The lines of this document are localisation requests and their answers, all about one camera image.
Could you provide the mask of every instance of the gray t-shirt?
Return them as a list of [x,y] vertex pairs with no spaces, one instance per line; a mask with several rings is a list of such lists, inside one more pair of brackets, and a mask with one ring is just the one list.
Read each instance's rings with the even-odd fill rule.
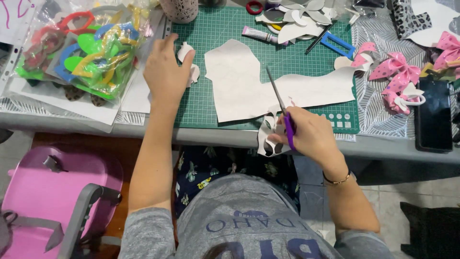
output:
[[259,177],[231,174],[211,182],[177,221],[171,213],[146,208],[128,216],[119,259],[200,259],[210,248],[216,258],[387,259],[393,258],[372,232],[346,231],[335,248],[315,233],[283,191]]

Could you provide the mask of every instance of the hand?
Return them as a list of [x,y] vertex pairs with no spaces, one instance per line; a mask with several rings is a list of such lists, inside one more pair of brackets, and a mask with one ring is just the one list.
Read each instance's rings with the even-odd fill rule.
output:
[[155,40],[153,49],[145,64],[144,78],[152,93],[152,104],[159,107],[178,108],[189,81],[195,51],[189,51],[182,66],[177,65],[174,55],[173,33],[164,40]]
[[[344,179],[348,167],[335,142],[330,121],[300,107],[290,106],[286,110],[297,126],[293,137],[297,151],[317,162],[329,180]],[[279,117],[277,124],[284,125],[283,115]],[[271,134],[268,139],[288,145],[286,135]]]

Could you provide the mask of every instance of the smartphone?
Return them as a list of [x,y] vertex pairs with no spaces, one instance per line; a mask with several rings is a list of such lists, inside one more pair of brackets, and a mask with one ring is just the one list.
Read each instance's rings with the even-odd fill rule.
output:
[[427,76],[420,78],[417,88],[425,92],[426,102],[414,107],[415,148],[433,153],[451,152],[449,83]]

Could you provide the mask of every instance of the floral skirt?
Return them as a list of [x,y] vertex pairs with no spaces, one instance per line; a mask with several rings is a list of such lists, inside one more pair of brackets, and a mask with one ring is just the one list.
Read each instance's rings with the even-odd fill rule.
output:
[[210,182],[233,173],[258,176],[280,187],[300,211],[300,187],[291,155],[268,158],[256,149],[183,146],[176,175],[176,217]]

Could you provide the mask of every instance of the pink stool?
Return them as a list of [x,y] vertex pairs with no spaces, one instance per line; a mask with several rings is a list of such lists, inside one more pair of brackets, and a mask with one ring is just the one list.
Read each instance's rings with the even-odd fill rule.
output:
[[[71,258],[82,237],[101,234],[109,224],[121,200],[122,167],[114,157],[72,150],[69,146],[36,147],[25,154],[16,169],[8,171],[12,178],[0,213],[11,210],[19,222],[28,223],[18,226],[14,221],[8,223],[11,216],[0,218],[12,231],[3,256],[0,248],[0,258]],[[37,222],[43,222],[40,219],[60,223],[65,233],[47,252],[50,237],[59,231],[55,225],[54,231],[37,227]]]

